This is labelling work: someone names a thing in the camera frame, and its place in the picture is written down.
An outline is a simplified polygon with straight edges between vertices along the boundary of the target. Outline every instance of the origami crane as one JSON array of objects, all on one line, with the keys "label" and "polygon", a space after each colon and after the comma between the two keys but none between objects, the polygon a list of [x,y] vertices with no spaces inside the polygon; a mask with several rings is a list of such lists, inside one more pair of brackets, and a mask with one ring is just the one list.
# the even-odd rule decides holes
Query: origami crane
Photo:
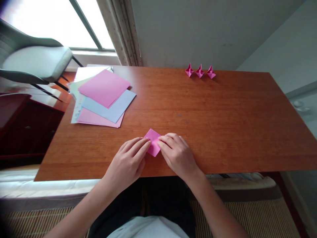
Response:
[{"label": "origami crane", "polygon": [[201,64],[200,64],[199,69],[196,71],[196,74],[198,75],[199,78],[201,78],[204,75],[204,71],[202,71],[202,69],[201,69]]},{"label": "origami crane", "polygon": [[194,71],[192,70],[192,66],[191,66],[190,63],[189,63],[188,68],[185,70],[185,72],[187,73],[188,77],[190,77],[190,76],[192,75],[192,73],[194,72]]},{"label": "origami crane", "polygon": [[207,74],[211,79],[216,76],[215,72],[212,70],[212,66],[210,66],[209,70],[207,71]]}]

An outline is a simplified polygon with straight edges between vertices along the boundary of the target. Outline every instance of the light blue paper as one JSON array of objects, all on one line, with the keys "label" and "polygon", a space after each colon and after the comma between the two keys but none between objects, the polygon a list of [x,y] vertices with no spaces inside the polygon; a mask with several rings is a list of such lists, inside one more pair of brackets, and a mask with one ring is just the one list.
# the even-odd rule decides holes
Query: light blue paper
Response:
[{"label": "light blue paper", "polygon": [[109,121],[112,121],[113,123],[117,123],[117,121],[128,108],[135,96],[135,93],[127,89],[121,94],[121,96],[112,104],[109,109],[92,100],[91,98],[86,98],[86,100],[82,104],[82,107],[108,119]]}]

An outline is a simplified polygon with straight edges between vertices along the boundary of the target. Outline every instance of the wooden cabinet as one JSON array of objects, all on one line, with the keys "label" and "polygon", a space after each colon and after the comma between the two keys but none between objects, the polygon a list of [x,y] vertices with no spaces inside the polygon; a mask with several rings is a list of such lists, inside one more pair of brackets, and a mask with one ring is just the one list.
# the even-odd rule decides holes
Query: wooden cabinet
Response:
[{"label": "wooden cabinet", "polygon": [[43,159],[64,115],[62,111],[16,94],[0,97],[0,166]]}]

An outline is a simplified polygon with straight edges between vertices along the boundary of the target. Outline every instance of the woven mat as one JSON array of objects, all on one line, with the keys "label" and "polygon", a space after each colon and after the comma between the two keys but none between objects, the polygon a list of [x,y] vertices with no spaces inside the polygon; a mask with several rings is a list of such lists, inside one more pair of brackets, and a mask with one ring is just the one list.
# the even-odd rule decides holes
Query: woven mat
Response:
[{"label": "woven mat", "polygon": [[[300,237],[283,198],[225,204],[251,237]],[[191,206],[196,218],[196,236],[212,237],[199,203],[192,200]],[[14,237],[43,237],[73,208],[11,212],[3,218]]]}]

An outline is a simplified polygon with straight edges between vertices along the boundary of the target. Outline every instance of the window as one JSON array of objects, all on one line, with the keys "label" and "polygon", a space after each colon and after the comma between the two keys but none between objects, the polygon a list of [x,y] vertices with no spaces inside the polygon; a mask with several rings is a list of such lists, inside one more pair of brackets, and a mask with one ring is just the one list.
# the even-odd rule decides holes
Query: window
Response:
[{"label": "window", "polygon": [[11,0],[1,18],[25,34],[72,49],[114,51],[96,0]]}]

